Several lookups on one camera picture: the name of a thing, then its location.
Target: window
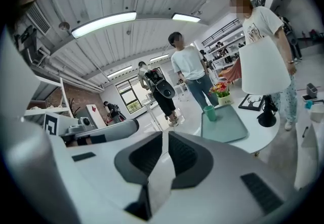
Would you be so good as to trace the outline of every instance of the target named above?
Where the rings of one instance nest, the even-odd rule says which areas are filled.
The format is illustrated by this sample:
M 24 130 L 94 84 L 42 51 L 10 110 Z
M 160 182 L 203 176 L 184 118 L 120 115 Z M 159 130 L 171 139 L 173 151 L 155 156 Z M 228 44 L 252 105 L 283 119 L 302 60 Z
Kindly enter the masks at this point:
M 128 109 L 129 113 L 132 114 L 135 111 L 141 109 L 143 106 L 139 102 L 133 88 L 132 82 L 135 81 L 137 77 L 131 78 L 121 84 L 116 85 L 116 88 L 123 100 L 126 108 Z
M 146 94 L 151 92 L 142 88 L 137 76 L 117 84 L 116 88 L 130 114 L 144 106 L 143 103 L 146 100 Z

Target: green tray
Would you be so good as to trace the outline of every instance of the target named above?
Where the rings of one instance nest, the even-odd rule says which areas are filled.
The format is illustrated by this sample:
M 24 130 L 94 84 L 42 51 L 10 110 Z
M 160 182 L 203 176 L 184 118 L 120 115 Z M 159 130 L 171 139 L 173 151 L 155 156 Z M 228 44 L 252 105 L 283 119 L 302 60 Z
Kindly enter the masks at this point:
M 249 134 L 232 105 L 215 108 L 216 121 L 201 114 L 201 137 L 223 143 L 246 138 Z

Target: black lamp base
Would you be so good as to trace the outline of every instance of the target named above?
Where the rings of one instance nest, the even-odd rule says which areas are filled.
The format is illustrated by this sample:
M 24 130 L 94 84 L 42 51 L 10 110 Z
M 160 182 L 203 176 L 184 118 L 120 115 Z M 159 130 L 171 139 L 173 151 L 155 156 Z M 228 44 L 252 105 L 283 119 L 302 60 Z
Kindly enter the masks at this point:
M 276 112 L 276 111 L 278 111 L 278 109 L 274 106 L 274 104 L 271 100 L 271 96 L 267 95 L 264 98 L 263 113 L 257 117 L 259 124 L 261 126 L 266 127 L 266 128 L 274 126 L 277 119 L 275 118 L 274 113 L 272 111 Z

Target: shoe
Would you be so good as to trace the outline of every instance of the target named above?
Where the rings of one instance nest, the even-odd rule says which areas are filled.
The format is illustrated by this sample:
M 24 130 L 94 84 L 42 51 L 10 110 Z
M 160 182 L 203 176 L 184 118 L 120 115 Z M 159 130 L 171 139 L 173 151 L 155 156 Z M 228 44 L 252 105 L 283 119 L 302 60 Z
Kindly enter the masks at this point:
M 170 127 L 175 127 L 175 126 L 178 126 L 179 125 L 179 123 L 178 122 L 176 122 L 176 121 L 170 121 L 170 122 L 168 122 L 168 125 L 170 126 Z
M 285 129 L 287 131 L 291 131 L 292 128 L 293 128 L 293 124 L 291 122 L 287 121 L 285 124 Z

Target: floor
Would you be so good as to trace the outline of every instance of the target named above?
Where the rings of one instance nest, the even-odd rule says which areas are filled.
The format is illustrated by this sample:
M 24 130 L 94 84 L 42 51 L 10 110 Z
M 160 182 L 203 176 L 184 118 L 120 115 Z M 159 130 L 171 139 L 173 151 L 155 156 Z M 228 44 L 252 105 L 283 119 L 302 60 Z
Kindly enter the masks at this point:
M 316 54 L 304 56 L 304 59 L 296 64 L 296 89 L 298 95 L 298 111 L 303 107 L 304 102 L 301 98 L 305 94 L 306 84 L 312 82 L 319 91 L 324 90 L 324 54 Z M 245 97 L 241 89 L 241 80 L 236 81 L 231 85 L 231 96 L 235 98 Z M 185 92 L 185 96 L 181 95 L 181 100 L 174 98 L 176 112 L 179 117 L 179 125 L 169 127 L 168 122 L 164 118 L 164 114 L 157 106 L 153 109 L 154 115 L 161 124 L 164 135 L 162 156 L 150 176 L 149 193 L 151 200 L 151 210 L 155 213 L 170 195 L 170 187 L 172 179 L 175 177 L 172 160 L 167 153 L 168 151 L 168 136 L 167 133 L 171 130 L 184 132 L 193 135 L 200 135 L 200 117 L 201 108 L 193 97 Z M 284 102 L 281 102 L 281 108 L 284 108 Z M 295 127 L 287 132 L 284 129 L 285 115 L 280 111 L 281 123 L 279 132 L 273 142 L 260 151 L 259 160 L 265 162 L 270 168 L 275 170 L 279 175 L 294 183 L 297 167 L 297 136 Z M 138 133 L 147 133 L 157 131 L 157 125 L 153 122 L 151 116 L 146 113 L 138 119 L 140 128 Z

